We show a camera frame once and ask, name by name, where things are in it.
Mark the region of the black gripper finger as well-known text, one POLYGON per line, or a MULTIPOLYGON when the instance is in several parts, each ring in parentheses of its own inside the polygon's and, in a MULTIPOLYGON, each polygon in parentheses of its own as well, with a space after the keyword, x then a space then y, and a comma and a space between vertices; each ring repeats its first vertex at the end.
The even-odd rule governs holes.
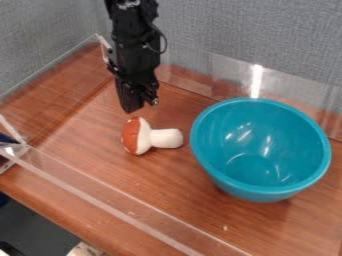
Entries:
POLYGON ((115 83, 116 83, 116 91, 117 91, 117 97, 119 97, 121 108, 125 112, 129 112, 131 111, 129 87, 125 85, 125 83, 120 79, 116 79, 115 83))
POLYGON ((145 92, 140 89, 131 89, 128 91, 128 112, 132 113, 139 110, 145 101, 145 92))

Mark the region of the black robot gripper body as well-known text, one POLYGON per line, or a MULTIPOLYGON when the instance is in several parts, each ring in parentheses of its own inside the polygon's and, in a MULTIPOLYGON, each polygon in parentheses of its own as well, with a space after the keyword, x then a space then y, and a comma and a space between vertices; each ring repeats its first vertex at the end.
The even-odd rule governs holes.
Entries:
POLYGON ((155 69, 160 64, 160 57, 141 43, 128 45, 115 43, 115 57, 107 63, 107 69, 115 75, 115 80, 120 79, 131 89, 140 89, 145 92, 149 105, 159 103, 157 89, 159 82, 155 69))

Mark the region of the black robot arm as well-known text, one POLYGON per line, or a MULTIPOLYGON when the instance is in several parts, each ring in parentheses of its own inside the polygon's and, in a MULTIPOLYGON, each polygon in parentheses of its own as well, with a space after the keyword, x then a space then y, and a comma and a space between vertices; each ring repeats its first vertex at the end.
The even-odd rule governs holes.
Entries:
POLYGON ((160 65, 160 34, 152 25, 157 17, 155 0, 104 0, 112 22, 107 69, 115 76, 123 110, 131 113, 144 103, 159 101, 155 69, 160 65))

